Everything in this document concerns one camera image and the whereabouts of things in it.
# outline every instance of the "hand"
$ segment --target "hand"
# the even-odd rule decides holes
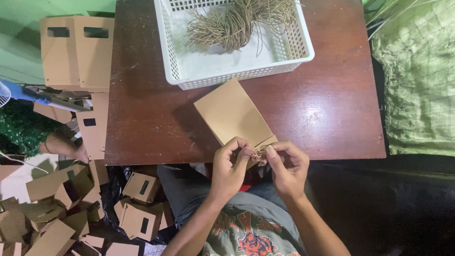
[[[233,152],[241,148],[235,165],[231,162]],[[234,137],[215,152],[213,159],[212,186],[209,196],[224,203],[229,201],[240,189],[245,178],[248,160],[254,147],[243,138]]]
[[[266,147],[266,151],[267,161],[273,169],[273,183],[280,198],[285,203],[305,198],[303,189],[309,157],[290,141],[272,143]]]

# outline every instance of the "green wall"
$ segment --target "green wall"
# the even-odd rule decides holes
[[[115,0],[0,0],[0,78],[44,84],[38,21],[115,12]]]

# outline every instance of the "fingernail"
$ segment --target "fingernail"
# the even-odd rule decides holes
[[[271,145],[268,145],[265,150],[267,151],[267,156],[269,158],[274,158],[277,156],[277,152],[273,149]]]
[[[245,154],[251,155],[251,154],[253,154],[253,151],[250,148],[246,148],[245,149]]]

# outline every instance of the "gray t-shirt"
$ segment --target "gray t-shirt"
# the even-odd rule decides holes
[[[304,256],[291,215],[276,204],[240,192],[221,210],[202,256]]]

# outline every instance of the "jute string bundle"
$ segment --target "jute string bundle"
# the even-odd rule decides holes
[[[200,49],[221,45],[233,52],[248,44],[254,30],[262,40],[260,24],[268,25],[274,35],[281,34],[280,26],[286,30],[295,22],[294,10],[294,0],[236,0],[224,15],[213,9],[202,15],[193,9],[187,45]]]

